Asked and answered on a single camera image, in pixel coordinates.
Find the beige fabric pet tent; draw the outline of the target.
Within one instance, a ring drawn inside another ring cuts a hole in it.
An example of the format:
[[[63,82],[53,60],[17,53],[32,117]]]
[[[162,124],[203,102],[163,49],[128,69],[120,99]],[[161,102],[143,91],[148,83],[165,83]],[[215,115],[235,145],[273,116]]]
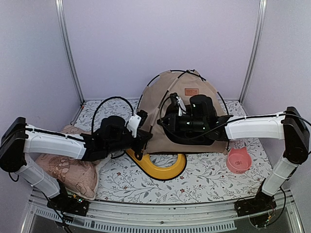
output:
[[[226,153],[228,141],[225,142],[214,142],[212,145],[184,145],[179,144],[177,141],[172,141],[172,138],[164,132],[163,128],[157,124],[160,113],[165,113],[168,106],[170,105],[170,100],[166,98],[174,91],[174,86],[168,91],[167,95],[164,97],[164,100],[161,104],[148,113],[148,117],[145,123],[142,126],[144,131],[150,132],[153,136],[146,144],[144,153],[149,154],[158,154],[158,153],[201,153],[201,152],[220,152]]]

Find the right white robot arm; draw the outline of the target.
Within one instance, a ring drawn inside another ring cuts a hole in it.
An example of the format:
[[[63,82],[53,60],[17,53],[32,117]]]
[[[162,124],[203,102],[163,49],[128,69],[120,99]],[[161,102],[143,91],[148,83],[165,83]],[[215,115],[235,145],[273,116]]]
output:
[[[251,207],[261,212],[273,196],[309,154],[310,122],[302,118],[295,107],[286,111],[261,116],[218,116],[211,97],[195,95],[184,106],[176,94],[166,112],[157,120],[168,137],[184,145],[212,145],[241,138],[272,138],[284,140],[285,151],[273,172],[263,181]]]

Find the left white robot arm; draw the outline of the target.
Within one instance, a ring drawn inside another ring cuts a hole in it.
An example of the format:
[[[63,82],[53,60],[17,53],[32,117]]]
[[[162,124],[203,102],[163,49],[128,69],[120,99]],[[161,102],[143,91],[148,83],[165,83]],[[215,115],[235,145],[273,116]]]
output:
[[[43,192],[62,211],[72,207],[60,182],[48,175],[29,156],[31,153],[55,154],[93,162],[109,154],[132,149],[139,158],[145,144],[152,138],[140,127],[145,119],[133,115],[129,121],[119,116],[102,119],[100,127],[91,134],[65,134],[47,131],[26,123],[18,117],[1,139],[0,167],[8,173],[24,178],[31,186]]]

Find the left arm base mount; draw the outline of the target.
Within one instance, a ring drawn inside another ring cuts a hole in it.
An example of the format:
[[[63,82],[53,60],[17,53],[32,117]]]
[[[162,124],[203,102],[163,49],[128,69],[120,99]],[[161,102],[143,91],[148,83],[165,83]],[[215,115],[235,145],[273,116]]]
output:
[[[60,184],[60,194],[54,198],[49,198],[47,207],[62,213],[86,216],[89,208],[89,201],[76,194],[69,193],[66,188]]]

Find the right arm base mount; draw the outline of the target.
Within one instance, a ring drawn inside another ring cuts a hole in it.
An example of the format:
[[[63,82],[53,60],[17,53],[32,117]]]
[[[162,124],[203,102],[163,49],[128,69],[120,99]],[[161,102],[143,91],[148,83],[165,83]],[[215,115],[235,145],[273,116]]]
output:
[[[238,216],[248,216],[272,210],[271,214],[265,213],[250,218],[250,222],[254,227],[264,228],[269,224],[275,212],[276,202],[273,196],[268,196],[259,190],[253,198],[238,199],[234,203],[234,208]]]

